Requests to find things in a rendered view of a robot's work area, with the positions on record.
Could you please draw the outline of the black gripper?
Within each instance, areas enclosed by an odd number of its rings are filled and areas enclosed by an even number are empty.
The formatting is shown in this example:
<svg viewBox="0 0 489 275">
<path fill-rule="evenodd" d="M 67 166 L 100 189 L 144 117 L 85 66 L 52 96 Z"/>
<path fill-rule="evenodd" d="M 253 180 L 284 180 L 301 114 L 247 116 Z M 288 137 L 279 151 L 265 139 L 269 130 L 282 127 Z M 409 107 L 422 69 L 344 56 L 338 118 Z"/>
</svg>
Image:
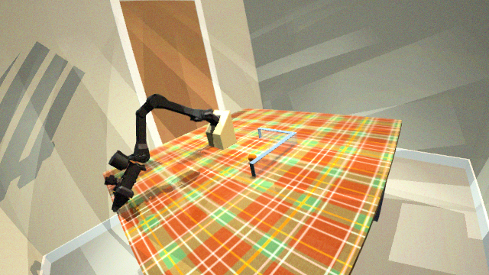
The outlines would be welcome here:
<svg viewBox="0 0 489 275">
<path fill-rule="evenodd" d="M 134 191 L 132 190 L 133 185 L 137 182 L 136 178 L 129 175 L 129 174 L 123 174 L 122 175 L 122 181 L 121 185 L 119 187 L 114 186 L 114 201 L 112 204 L 112 210 L 113 212 L 117 212 L 127 201 L 129 201 L 129 198 L 133 198 Z"/>
</svg>

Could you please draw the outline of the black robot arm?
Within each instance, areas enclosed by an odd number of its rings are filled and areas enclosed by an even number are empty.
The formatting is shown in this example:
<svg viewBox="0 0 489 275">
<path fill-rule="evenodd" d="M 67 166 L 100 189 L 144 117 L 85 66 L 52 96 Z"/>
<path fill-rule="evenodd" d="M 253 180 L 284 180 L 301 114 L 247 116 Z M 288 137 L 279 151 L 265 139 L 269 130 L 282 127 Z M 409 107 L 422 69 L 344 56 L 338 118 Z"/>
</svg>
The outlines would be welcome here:
<svg viewBox="0 0 489 275">
<path fill-rule="evenodd" d="M 136 144 L 134 146 L 134 153 L 126 156 L 121 151 L 117 152 L 111 157 L 109 163 L 114 168 L 129 174 L 136 179 L 138 178 L 141 170 L 147 171 L 145 165 L 139 163 L 132 163 L 138 161 L 146 163 L 150 159 L 150 153 L 147 146 L 147 128 L 146 128 L 146 115 L 154 108 L 163 108 L 169 111 L 174 111 L 183 115 L 189 116 L 193 121 L 208 121 L 210 125 L 216 126 L 219 122 L 221 115 L 215 115 L 213 109 L 202 110 L 186 107 L 185 105 L 179 105 L 175 102 L 167 100 L 164 96 L 157 93 L 147 97 L 146 102 L 136 111 Z M 127 168 L 127 169 L 126 169 Z M 115 185 L 119 187 L 121 185 L 122 176 L 115 178 L 114 175 L 105 177 L 105 185 Z"/>
</svg>

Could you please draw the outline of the orange ball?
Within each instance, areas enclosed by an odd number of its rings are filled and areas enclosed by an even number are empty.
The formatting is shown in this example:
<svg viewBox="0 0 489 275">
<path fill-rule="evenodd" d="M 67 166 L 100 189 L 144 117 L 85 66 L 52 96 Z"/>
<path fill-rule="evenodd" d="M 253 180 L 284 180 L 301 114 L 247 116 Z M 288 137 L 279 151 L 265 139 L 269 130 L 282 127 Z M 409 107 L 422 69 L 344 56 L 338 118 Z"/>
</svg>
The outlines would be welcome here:
<svg viewBox="0 0 489 275">
<path fill-rule="evenodd" d="M 250 154 L 250 155 L 248 156 L 248 160 L 249 160 L 250 162 L 251 162 L 252 160 L 254 160 L 255 158 L 257 158 L 255 154 Z"/>
</svg>

